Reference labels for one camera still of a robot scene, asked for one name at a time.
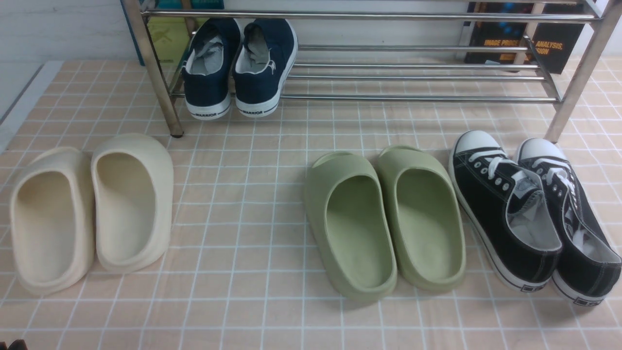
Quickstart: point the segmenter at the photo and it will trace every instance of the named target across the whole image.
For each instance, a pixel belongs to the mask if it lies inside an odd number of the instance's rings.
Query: green slide sandal
[[[378,175],[369,161],[347,152],[322,156],[307,173],[304,202],[335,289],[364,302],[392,292],[397,265]]]
[[[424,290],[455,288],[465,274],[465,238],[445,168],[427,153],[397,145],[380,154],[378,174],[404,278]]]

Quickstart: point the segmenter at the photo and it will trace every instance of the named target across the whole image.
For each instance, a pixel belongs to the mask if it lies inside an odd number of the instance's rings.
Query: white wall
[[[603,8],[607,0],[599,0]],[[344,11],[463,11],[466,2],[355,0],[225,0],[230,9]],[[459,22],[296,21],[306,44],[447,44],[460,35]],[[585,48],[583,33],[575,53]],[[622,54],[622,25],[606,54]],[[119,0],[1,0],[0,61],[131,59],[134,46]]]

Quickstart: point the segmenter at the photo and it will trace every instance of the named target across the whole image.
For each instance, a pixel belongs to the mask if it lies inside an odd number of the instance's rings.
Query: shoe insole
[[[442,179],[418,169],[403,173],[397,181],[397,210],[408,256],[422,277],[438,281],[458,273],[460,222]]]
[[[60,278],[72,263],[75,213],[69,180],[62,173],[36,175],[17,193],[15,226],[19,234],[22,277],[45,283]]]
[[[391,246],[381,205],[378,186],[367,176],[337,185],[328,202],[328,242],[355,286],[373,288],[391,276]]]
[[[97,173],[101,185],[98,240],[108,259],[122,262],[147,245],[154,225],[156,194],[145,167],[128,154],[103,156]]]

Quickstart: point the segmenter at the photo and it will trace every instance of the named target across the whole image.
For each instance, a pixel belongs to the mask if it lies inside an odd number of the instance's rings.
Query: black canvas sneaker
[[[575,171],[564,153],[543,139],[529,139],[516,152],[519,165],[536,172],[547,207],[564,243],[553,281],[575,304],[595,306],[620,277],[622,260],[609,246]]]
[[[501,281],[517,291],[542,289],[557,266],[562,242],[540,177],[508,159],[492,136],[479,130],[456,141],[449,175]]]

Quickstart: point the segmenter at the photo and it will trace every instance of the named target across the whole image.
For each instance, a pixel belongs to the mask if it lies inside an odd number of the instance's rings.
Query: low-top sneaker
[[[555,286],[577,305],[600,304],[618,281],[622,260],[609,246],[570,162],[558,147],[539,138],[523,142],[516,160],[541,177],[550,216],[564,243],[553,273]]]
[[[288,20],[256,19],[246,26],[233,70],[236,106],[243,115],[274,112],[297,52],[298,38]]]
[[[214,120],[229,111],[229,76],[240,42],[240,27],[231,18],[207,20],[192,38],[182,75],[186,105],[196,119]]]
[[[463,134],[449,161],[458,201],[495,272],[513,290],[540,290],[562,252],[540,177],[508,158],[492,136]]]

